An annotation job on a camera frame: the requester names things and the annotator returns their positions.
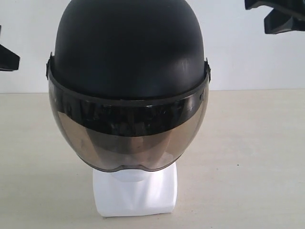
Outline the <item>black helmet with visor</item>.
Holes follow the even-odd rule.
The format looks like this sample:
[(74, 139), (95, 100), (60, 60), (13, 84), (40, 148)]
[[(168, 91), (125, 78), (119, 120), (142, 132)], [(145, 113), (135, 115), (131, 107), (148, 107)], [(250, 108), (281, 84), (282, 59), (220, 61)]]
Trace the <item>black helmet with visor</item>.
[(210, 67), (184, 0), (72, 0), (47, 62), (54, 119), (102, 172), (162, 170), (196, 136)]

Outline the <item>white mannequin head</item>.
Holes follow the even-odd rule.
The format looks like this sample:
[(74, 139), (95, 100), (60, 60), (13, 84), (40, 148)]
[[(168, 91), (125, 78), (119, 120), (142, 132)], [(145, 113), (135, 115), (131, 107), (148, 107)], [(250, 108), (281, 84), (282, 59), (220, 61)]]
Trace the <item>white mannequin head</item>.
[(137, 169), (113, 173), (93, 170), (93, 193), (103, 217), (135, 217), (171, 213), (177, 200), (177, 168), (147, 172)]

